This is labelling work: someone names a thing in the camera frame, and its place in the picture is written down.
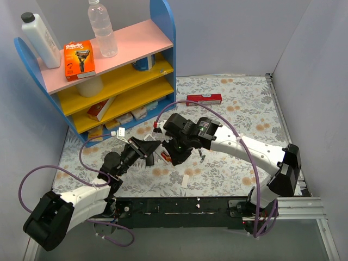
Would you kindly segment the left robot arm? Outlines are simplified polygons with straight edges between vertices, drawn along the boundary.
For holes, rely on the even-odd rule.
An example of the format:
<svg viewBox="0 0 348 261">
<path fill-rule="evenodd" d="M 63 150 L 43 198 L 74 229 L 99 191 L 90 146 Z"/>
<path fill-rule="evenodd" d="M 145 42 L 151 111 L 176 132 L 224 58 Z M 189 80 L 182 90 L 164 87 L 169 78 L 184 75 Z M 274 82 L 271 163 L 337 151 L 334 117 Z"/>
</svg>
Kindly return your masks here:
<svg viewBox="0 0 348 261">
<path fill-rule="evenodd" d="M 160 144 L 158 140 L 131 137 L 122 153 L 110 152 L 105 156 L 98 177 L 91 183 L 83 182 L 81 187 L 61 194 L 45 193 L 25 221 L 23 231 L 46 251 L 51 251 L 69 230 L 88 218 L 99 214 L 111 217 L 116 210 L 113 196 L 123 183 L 120 177 L 138 159 L 152 158 Z"/>
</svg>

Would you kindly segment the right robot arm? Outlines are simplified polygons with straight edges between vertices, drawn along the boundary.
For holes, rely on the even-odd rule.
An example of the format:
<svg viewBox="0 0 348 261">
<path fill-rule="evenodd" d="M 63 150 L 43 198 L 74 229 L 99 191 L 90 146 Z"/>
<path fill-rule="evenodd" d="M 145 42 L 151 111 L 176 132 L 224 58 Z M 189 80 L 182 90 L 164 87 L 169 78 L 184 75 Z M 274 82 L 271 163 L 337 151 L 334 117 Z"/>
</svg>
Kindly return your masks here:
<svg viewBox="0 0 348 261">
<path fill-rule="evenodd" d="M 207 149 L 234 156 L 264 170 L 269 176 L 259 188 L 254 188 L 246 202 L 247 212 L 258 216 L 278 197 L 295 194 L 301 170 L 300 149 L 294 144 L 286 147 L 268 145 L 246 136 L 236 136 L 231 129 L 208 117 L 193 122 L 172 114 L 160 123 L 166 139 L 162 145 L 174 166 L 182 164 L 194 149 Z"/>
</svg>

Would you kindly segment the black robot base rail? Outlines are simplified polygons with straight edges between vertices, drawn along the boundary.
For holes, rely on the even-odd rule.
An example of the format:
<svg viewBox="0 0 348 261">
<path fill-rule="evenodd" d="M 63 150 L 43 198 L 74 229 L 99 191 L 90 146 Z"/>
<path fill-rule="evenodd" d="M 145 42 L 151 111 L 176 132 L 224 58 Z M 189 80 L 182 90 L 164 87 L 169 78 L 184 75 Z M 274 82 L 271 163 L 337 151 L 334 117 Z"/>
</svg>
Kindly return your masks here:
<svg viewBox="0 0 348 261">
<path fill-rule="evenodd" d="M 253 233 L 247 197 L 119 197 L 94 217 L 127 228 L 226 228 Z"/>
</svg>

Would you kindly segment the white air conditioner remote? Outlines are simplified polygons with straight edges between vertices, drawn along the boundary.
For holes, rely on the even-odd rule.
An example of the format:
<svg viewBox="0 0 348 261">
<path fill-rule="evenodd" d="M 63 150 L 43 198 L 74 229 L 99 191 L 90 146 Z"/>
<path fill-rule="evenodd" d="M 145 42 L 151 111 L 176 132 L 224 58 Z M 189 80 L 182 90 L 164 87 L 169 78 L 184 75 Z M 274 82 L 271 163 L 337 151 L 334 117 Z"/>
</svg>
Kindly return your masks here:
<svg viewBox="0 0 348 261">
<path fill-rule="evenodd" d="M 151 135 L 151 134 L 147 134 L 144 138 L 143 138 L 144 141 L 156 141 L 156 139 Z M 162 156 L 161 156 L 161 153 L 165 153 L 167 154 L 169 157 L 169 153 L 168 151 L 163 147 L 162 144 L 160 144 L 157 149 L 155 150 L 155 153 L 157 154 L 157 156 L 167 165 L 171 164 L 172 161 L 171 161 L 171 157 L 170 157 L 170 160 L 165 160 Z"/>
</svg>

